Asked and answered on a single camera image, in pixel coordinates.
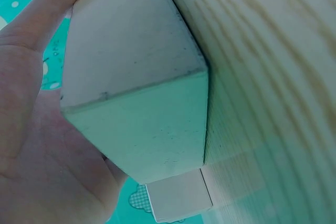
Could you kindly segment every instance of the finger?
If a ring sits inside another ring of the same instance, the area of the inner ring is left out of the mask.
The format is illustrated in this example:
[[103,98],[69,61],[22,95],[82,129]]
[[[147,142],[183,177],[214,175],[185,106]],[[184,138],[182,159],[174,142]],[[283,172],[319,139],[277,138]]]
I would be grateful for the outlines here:
[[42,52],[75,1],[32,0],[0,31],[0,156],[16,157],[24,143],[42,78]]
[[43,52],[65,13],[76,0],[32,0],[3,29],[0,43]]

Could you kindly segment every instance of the wood grain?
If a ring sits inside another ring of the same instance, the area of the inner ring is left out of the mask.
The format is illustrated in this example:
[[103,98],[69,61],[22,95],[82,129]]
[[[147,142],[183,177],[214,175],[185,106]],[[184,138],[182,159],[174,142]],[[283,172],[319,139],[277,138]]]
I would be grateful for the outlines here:
[[[335,223],[336,0],[175,2],[211,68],[203,171],[222,199],[205,221]],[[228,204],[236,155],[264,183]]]

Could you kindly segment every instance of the small white block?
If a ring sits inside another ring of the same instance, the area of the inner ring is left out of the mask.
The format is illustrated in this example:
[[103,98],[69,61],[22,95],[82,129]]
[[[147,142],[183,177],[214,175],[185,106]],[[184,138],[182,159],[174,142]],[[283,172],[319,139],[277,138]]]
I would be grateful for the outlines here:
[[182,220],[212,207],[199,169],[146,186],[152,212],[158,223]]
[[203,165],[208,73],[172,0],[79,0],[61,109],[146,184]]

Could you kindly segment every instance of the wooden board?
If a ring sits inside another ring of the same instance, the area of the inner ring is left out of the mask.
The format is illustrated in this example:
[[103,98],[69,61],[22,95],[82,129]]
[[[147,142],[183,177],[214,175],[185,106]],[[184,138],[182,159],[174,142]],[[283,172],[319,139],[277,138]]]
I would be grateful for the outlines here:
[[79,0],[61,109],[138,183],[203,165],[204,58],[172,0]]
[[[211,68],[202,170],[223,198],[205,222],[335,223],[336,0],[175,2]],[[264,185],[226,205],[241,153]]]

